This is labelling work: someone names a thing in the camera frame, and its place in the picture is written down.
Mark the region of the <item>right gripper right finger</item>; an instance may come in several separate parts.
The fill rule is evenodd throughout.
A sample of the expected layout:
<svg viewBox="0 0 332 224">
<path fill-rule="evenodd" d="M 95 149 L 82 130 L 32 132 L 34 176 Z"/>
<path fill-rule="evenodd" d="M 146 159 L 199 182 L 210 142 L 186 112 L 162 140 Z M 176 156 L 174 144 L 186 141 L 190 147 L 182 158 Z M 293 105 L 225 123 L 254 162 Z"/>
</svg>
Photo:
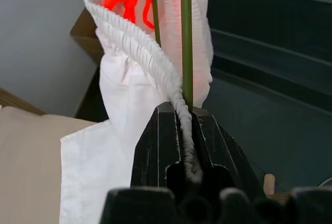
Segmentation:
<svg viewBox="0 0 332 224">
<path fill-rule="evenodd" d="M 201 168 L 201 192 L 218 198 L 226 188 L 238 188 L 248 198 L 261 198 L 262 188 L 241 146 L 207 110 L 193 108 L 192 132 Z"/>
</svg>

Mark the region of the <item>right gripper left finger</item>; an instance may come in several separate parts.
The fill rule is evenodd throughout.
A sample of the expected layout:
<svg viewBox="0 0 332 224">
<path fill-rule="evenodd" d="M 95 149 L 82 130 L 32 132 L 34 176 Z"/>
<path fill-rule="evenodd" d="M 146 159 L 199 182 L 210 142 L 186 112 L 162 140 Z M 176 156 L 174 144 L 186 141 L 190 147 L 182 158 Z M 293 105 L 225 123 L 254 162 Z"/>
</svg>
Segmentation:
<svg viewBox="0 0 332 224">
<path fill-rule="evenodd" d="M 138 141 L 130 186 L 150 186 L 183 191 L 182 132 L 170 102 L 158 105 Z"/>
</svg>

